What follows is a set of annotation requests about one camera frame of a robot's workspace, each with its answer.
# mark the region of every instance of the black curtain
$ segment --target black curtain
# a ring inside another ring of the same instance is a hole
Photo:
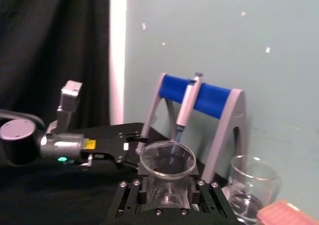
[[[83,83],[70,128],[109,125],[109,0],[0,0],[0,109],[56,119]]]

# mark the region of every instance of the glass rim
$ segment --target glass rim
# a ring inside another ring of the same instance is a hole
[[[157,145],[157,144],[163,144],[163,143],[171,143],[172,145],[173,145],[173,144],[176,144],[176,145],[178,145],[179,147],[182,147],[183,149],[185,149],[186,151],[188,151],[188,152],[190,153],[190,155],[193,157],[193,164],[192,164],[192,166],[191,166],[189,169],[185,170],[184,172],[181,172],[181,173],[178,173],[178,174],[166,174],[166,173],[157,172],[157,171],[151,169],[149,166],[147,166],[147,165],[144,163],[144,160],[142,159],[143,153],[144,153],[145,151],[147,151],[148,149],[150,149],[151,146],[155,146],[155,145]],[[194,152],[193,152],[191,149],[189,149],[187,146],[185,146],[185,145],[183,145],[183,144],[181,144],[181,143],[179,143],[179,142],[175,142],[175,141],[171,141],[171,140],[161,140],[161,141],[153,142],[153,143],[151,143],[151,144],[149,144],[149,145],[147,145],[147,146],[145,146],[145,147],[143,148],[143,150],[142,150],[141,153],[140,153],[140,162],[141,162],[141,164],[144,166],[144,168],[146,168],[149,172],[151,172],[151,173],[153,173],[153,174],[155,174],[155,175],[157,175],[157,176],[159,176],[159,177],[161,177],[161,178],[162,178],[162,177],[165,177],[165,178],[167,178],[167,179],[169,179],[169,178],[171,178],[171,179],[178,179],[178,178],[182,178],[184,175],[190,173],[190,172],[195,168],[195,166],[196,166],[196,157],[195,157]]]
[[[267,166],[270,170],[272,170],[274,172],[274,176],[271,177],[271,178],[258,178],[258,177],[254,177],[254,176],[251,176],[243,171],[241,171],[239,168],[237,168],[237,166],[234,165],[234,162],[236,159],[240,159],[240,158],[247,158],[247,159],[252,159],[252,160],[255,160],[257,162],[259,162],[260,164],[263,164],[265,166]],[[274,170],[267,162],[265,162],[264,160],[260,159],[259,157],[253,157],[253,156],[249,156],[249,155],[237,155],[237,156],[234,156],[231,158],[230,160],[230,165],[233,169],[235,169],[238,173],[248,177],[248,178],[251,178],[251,179],[256,179],[256,180],[260,180],[260,181],[273,181],[273,180],[276,180],[276,179],[279,179],[279,175],[277,173],[276,170]]]

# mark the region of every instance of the yellow label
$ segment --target yellow label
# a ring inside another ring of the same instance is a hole
[[[96,145],[96,140],[88,139],[84,149],[95,149],[95,145]]]

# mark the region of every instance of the black cylindrical motor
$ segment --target black cylindrical motor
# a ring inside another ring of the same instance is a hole
[[[6,158],[13,166],[26,165],[39,156],[39,145],[44,132],[27,119],[14,119],[0,128],[0,139]]]

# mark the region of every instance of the clear glass cup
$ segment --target clear glass cup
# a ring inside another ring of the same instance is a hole
[[[256,224],[258,210],[274,201],[280,187],[277,172],[260,158],[239,155],[231,159],[229,204],[244,224]]]
[[[188,175],[196,166],[196,158],[189,148],[173,141],[158,141],[142,150],[140,161],[149,172],[143,211],[190,208]]]

